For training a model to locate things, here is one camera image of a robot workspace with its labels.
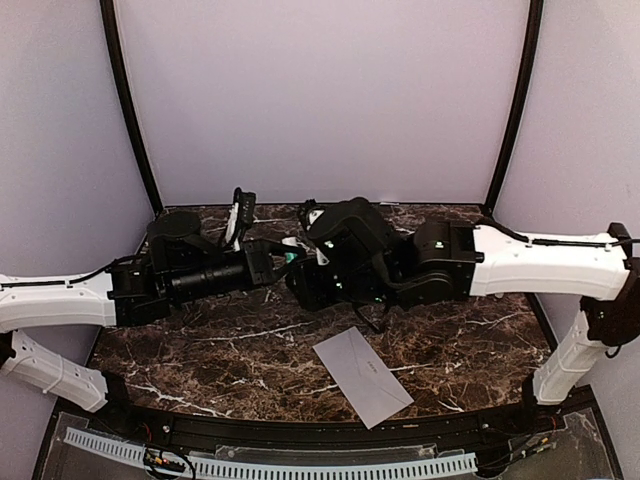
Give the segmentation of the green glue stick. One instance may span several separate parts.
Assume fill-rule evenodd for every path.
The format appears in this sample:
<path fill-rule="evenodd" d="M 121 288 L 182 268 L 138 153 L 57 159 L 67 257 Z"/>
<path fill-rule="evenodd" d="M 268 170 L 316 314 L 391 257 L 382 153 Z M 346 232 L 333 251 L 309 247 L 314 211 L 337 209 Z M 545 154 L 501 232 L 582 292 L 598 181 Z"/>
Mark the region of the green glue stick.
<path fill-rule="evenodd" d="M 282 244 L 287 245 L 288 247 L 302 248 L 303 244 L 296 237 L 285 237 L 281 241 Z M 285 261 L 287 263 L 293 262 L 298 257 L 298 254 L 295 252 L 286 252 L 285 253 Z"/>

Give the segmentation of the grey envelope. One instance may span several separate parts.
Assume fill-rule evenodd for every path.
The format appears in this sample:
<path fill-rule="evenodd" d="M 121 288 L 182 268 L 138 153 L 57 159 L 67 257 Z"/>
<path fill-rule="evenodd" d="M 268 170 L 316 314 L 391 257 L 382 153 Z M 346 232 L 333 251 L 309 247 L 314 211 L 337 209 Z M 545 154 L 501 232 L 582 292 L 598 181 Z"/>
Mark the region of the grey envelope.
<path fill-rule="evenodd" d="M 313 350 L 368 430 L 414 402 L 356 327 Z"/>

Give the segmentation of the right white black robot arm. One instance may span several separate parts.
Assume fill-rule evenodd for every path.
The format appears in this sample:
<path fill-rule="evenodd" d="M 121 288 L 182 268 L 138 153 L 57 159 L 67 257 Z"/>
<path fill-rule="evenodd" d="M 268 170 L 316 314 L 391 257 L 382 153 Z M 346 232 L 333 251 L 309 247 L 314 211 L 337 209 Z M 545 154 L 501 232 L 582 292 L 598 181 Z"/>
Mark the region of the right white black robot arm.
<path fill-rule="evenodd" d="M 620 223 L 591 236 L 518 233 L 490 218 L 473 224 L 430 220 L 402 234 L 368 200 L 298 212 L 315 254 L 290 264 L 286 283 L 300 306 L 338 303 L 411 309 L 506 293 L 576 295 L 579 311 L 550 358 L 525 381 L 510 413 L 534 432 L 612 348 L 639 335 L 639 260 Z"/>

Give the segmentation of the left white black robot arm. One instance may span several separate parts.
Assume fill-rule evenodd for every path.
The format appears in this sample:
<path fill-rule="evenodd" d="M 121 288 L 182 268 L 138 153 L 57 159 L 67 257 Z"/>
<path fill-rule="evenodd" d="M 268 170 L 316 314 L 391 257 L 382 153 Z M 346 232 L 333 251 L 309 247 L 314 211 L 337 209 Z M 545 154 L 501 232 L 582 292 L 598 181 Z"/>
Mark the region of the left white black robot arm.
<path fill-rule="evenodd" d="M 147 249 L 91 273 L 65 277 L 1 278 L 1 373 L 82 409 L 100 410 L 120 436 L 141 427 L 117 375 L 79 365 L 37 343 L 31 327 L 138 327 L 182 305 L 234 291 L 270 286 L 306 252 L 293 242 L 242 238 L 251 222 L 234 221 L 229 239 L 213 243 L 194 212 L 175 211 L 147 227 Z"/>

